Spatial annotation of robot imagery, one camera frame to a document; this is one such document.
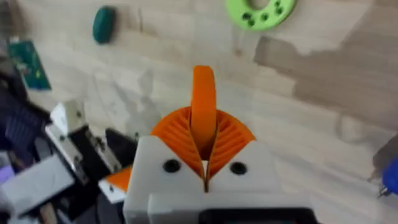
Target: black cable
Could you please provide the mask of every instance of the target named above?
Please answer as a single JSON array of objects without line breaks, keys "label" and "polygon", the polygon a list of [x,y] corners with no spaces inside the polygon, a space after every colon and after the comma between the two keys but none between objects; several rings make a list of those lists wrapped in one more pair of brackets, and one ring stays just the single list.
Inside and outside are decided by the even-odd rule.
[{"label": "black cable", "polygon": [[94,204],[94,219],[96,224],[101,224],[100,215],[98,214],[98,198]]}]

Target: teal object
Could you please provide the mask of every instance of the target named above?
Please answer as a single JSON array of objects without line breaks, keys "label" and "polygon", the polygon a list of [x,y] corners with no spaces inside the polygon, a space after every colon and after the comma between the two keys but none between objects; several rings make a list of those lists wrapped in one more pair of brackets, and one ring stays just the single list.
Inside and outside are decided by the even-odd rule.
[{"label": "teal object", "polygon": [[101,7],[94,18],[93,37],[99,44],[107,44],[111,41],[114,30],[116,10],[111,6]]},{"label": "teal object", "polygon": [[31,41],[11,43],[7,46],[12,63],[24,80],[27,88],[51,90],[50,82]]},{"label": "teal object", "polygon": [[230,18],[247,30],[267,30],[278,26],[292,13],[296,0],[270,0],[264,9],[253,9],[248,0],[226,0]]}]

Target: white plastic housing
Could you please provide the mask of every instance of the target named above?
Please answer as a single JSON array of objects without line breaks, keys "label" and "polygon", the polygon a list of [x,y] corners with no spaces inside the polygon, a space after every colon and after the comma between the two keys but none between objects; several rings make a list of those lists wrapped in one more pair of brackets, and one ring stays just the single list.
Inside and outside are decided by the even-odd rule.
[{"label": "white plastic housing", "polygon": [[[168,159],[179,160],[182,168],[165,172]],[[205,193],[203,180],[158,137],[142,137],[124,202],[126,222],[197,223],[199,214],[211,208],[311,208],[306,196],[282,194],[272,160],[266,145],[250,142],[210,180]],[[248,172],[232,173],[233,162],[245,163]]]}]

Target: orange 3d printed part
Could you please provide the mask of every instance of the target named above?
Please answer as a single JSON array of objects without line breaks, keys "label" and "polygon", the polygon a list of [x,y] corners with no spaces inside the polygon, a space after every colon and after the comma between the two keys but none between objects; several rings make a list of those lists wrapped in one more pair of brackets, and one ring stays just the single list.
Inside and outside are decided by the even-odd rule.
[{"label": "orange 3d printed part", "polygon": [[[209,180],[256,138],[243,123],[216,109],[216,88],[210,67],[193,70],[191,106],[170,113],[152,131],[200,177]],[[204,174],[202,160],[208,161]]]}]

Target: orange handle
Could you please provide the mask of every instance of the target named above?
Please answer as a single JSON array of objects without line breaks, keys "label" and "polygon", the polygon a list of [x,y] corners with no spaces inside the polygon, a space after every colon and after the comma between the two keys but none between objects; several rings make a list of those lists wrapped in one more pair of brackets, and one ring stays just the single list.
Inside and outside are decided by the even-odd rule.
[{"label": "orange handle", "polygon": [[216,135],[216,85],[209,66],[193,69],[191,134],[203,160],[210,158]]}]

